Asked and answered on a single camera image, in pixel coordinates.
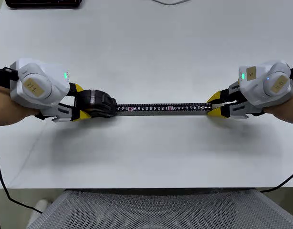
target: handwritten label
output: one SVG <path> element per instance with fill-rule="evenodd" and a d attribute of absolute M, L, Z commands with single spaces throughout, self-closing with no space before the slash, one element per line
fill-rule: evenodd
<path fill-rule="evenodd" d="M 276 82 L 274 83 L 274 85 L 271 87 L 271 91 L 274 93 L 278 93 L 283 86 L 286 84 L 286 82 L 288 82 L 288 79 L 285 78 L 283 75 L 281 75 Z"/>
<path fill-rule="evenodd" d="M 246 77 L 247 81 L 256 79 L 257 78 L 256 66 L 247 68 L 246 75 L 247 75 L 247 77 Z"/>
<path fill-rule="evenodd" d="M 45 92 L 33 79 L 28 79 L 23 85 L 36 97 L 40 97 Z"/>

